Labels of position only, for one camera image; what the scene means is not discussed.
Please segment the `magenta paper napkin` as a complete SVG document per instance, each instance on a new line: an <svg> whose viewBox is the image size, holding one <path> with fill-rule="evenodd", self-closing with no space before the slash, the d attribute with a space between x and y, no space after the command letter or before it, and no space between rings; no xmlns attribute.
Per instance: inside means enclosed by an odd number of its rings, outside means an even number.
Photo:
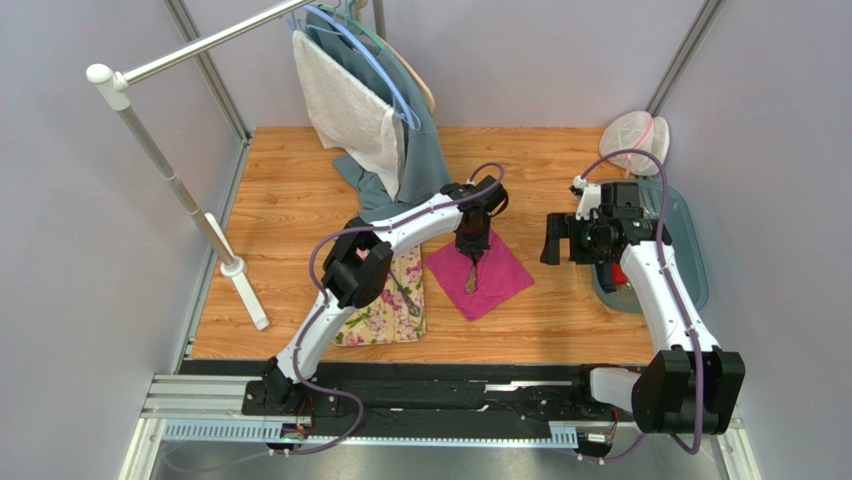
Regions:
<svg viewBox="0 0 852 480"><path fill-rule="evenodd" d="M529 271L495 230L490 249L476 267L475 287L466 290L472 260L447 244L425 257L425 264L452 304L468 321L477 320L534 284Z"/></svg>

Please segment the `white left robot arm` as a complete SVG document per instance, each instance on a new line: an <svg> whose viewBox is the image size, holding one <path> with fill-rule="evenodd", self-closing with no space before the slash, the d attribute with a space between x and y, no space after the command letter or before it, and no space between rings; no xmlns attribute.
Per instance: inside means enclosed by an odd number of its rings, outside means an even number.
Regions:
<svg viewBox="0 0 852 480"><path fill-rule="evenodd" d="M312 401L345 398L362 401L313 382L325 351L344 323L381 296L394 259L444 234L456 236L456 247L472 261L489 249L490 223L508 205L501 182L488 176L479 183L452 183L423 204L373 223L359 217L320 241L331 247L323 275L311 279L317 299L293 339L266 361L260 377L246 385L241 412L260 416L296 415Z"/></svg>

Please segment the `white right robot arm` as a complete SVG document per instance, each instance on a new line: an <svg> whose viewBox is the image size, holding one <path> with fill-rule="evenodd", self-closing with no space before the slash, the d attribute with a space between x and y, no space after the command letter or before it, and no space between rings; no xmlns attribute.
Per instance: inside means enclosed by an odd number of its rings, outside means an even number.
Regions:
<svg viewBox="0 0 852 480"><path fill-rule="evenodd" d="M645 215L635 181L598 184L578 176L576 211L550 213L540 261L557 265L560 245L579 265L617 264L636 293L655 352L640 372L594 364L580 377L586 401L631 414L644 433L727 431L745 379L742 356L723 350L691 302L665 224Z"/></svg>

